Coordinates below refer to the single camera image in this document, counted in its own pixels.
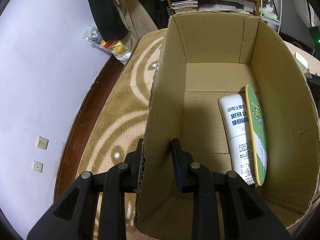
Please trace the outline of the snack bag on floor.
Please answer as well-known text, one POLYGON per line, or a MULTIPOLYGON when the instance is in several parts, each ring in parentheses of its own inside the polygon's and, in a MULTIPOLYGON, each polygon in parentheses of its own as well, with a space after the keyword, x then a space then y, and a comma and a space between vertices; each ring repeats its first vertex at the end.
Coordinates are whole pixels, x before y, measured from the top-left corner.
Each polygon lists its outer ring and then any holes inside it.
POLYGON ((88 30, 82 36, 94 46, 112 54, 120 63, 125 65, 131 56, 131 51, 121 40, 105 41, 95 24, 89 25, 88 30))

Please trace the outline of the black hanging coat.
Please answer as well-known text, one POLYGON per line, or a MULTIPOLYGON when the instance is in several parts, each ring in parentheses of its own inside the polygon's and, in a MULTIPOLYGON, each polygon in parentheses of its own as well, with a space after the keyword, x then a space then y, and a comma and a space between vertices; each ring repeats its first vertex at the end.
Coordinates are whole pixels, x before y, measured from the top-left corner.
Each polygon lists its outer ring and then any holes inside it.
POLYGON ((128 34, 114 0, 88 0, 89 7, 100 34, 105 41, 122 40, 128 34))

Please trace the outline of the white square charger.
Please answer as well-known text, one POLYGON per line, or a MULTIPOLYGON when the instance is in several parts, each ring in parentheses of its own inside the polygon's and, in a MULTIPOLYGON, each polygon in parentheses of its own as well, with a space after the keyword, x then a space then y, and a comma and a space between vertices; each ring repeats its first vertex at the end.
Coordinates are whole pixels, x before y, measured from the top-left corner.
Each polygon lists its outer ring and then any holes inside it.
POLYGON ((299 52, 295 52, 295 61, 303 73, 309 72, 308 62, 304 57, 302 57, 302 55, 300 55, 299 52))

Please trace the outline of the wall socket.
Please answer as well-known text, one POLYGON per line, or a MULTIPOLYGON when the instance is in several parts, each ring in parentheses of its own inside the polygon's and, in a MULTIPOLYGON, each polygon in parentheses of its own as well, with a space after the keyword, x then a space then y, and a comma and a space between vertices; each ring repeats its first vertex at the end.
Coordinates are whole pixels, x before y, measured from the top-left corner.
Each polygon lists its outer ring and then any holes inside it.
POLYGON ((46 150, 47 147, 48 147, 48 143, 49 143, 49 140, 48 140, 48 139, 39 136, 39 137, 38 137, 37 144, 36 144, 36 147, 38 147, 38 148, 40 148, 40 149, 42 149, 42 150, 46 150))
POLYGON ((42 173, 43 163, 38 162, 38 161, 33 161, 32 170, 35 171, 35 172, 42 173))

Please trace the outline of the white printed tube bottle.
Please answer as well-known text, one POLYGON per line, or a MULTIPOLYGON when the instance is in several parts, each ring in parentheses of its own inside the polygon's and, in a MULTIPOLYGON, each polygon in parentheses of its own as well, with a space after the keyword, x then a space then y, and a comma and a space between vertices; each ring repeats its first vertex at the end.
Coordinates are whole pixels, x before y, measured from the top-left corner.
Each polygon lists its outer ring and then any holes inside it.
POLYGON ((240 94, 219 98, 232 170, 248 184, 255 184, 253 148, 245 101, 240 94))

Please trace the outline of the lower wall socket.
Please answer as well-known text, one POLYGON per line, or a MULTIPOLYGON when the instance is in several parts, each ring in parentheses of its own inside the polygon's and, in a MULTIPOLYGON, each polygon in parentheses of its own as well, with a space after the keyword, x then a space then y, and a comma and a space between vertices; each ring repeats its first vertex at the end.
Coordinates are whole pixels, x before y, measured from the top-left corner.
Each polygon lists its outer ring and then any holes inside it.
POLYGON ((38 162, 38 161, 33 161, 32 170, 35 171, 35 172, 42 173, 43 163, 38 162))

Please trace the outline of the brown cardboard box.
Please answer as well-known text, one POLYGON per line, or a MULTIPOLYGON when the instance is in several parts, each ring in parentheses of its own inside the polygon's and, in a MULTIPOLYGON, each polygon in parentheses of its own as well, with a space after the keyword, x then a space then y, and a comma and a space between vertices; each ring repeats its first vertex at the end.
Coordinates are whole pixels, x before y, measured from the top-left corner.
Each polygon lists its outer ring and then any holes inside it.
POLYGON ((257 189, 288 230, 304 220, 319 181, 316 105, 294 57, 258 17, 189 12, 169 20, 151 89, 136 227, 191 239, 193 197, 178 191, 169 143, 212 171, 231 169, 219 98, 250 85, 266 122, 266 180, 257 189))

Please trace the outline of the beige patterned plush blanket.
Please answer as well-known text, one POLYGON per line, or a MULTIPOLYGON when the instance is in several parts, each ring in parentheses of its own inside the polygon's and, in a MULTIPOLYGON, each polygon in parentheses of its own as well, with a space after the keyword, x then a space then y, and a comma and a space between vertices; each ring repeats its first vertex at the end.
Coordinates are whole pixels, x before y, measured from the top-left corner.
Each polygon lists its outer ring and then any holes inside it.
POLYGON ((144 35, 111 90, 93 127, 77 175, 104 173, 124 162, 144 137, 150 90, 166 29, 144 35))

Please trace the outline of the white rolling cart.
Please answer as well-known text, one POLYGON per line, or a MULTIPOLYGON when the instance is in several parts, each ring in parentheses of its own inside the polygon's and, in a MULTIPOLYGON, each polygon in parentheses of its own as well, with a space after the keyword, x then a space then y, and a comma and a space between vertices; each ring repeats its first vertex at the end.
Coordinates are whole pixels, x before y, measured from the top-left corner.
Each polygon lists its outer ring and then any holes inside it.
POLYGON ((260 0, 260 18, 277 33, 280 33, 283 0, 260 0))

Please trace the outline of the green oval board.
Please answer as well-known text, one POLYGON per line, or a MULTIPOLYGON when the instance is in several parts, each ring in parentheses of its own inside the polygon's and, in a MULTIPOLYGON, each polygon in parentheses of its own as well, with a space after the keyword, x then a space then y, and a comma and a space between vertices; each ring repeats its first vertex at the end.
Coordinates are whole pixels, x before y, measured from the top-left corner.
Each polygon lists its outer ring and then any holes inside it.
POLYGON ((262 186, 267 172, 267 139, 263 113, 250 85, 245 87, 246 106, 251 134, 255 181, 262 186))

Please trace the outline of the stack of books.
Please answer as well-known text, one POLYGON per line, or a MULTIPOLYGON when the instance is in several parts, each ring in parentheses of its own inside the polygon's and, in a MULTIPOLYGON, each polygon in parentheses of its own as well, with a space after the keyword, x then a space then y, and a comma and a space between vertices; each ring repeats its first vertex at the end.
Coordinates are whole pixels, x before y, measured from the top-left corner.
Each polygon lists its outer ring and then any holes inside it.
POLYGON ((174 13, 187 11, 224 11, 253 14, 254 0, 180 0, 171 3, 174 13))

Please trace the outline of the upper wall socket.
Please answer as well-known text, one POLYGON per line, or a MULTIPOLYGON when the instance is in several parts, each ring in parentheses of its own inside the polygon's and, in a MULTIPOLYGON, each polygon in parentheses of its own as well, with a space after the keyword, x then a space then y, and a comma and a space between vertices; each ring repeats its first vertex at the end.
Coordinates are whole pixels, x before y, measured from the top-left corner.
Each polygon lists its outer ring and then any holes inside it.
POLYGON ((38 148, 40 148, 40 149, 42 149, 42 150, 46 150, 47 147, 48 147, 48 143, 49 143, 49 140, 48 140, 48 139, 39 136, 39 137, 38 137, 37 144, 36 144, 36 147, 38 147, 38 148))

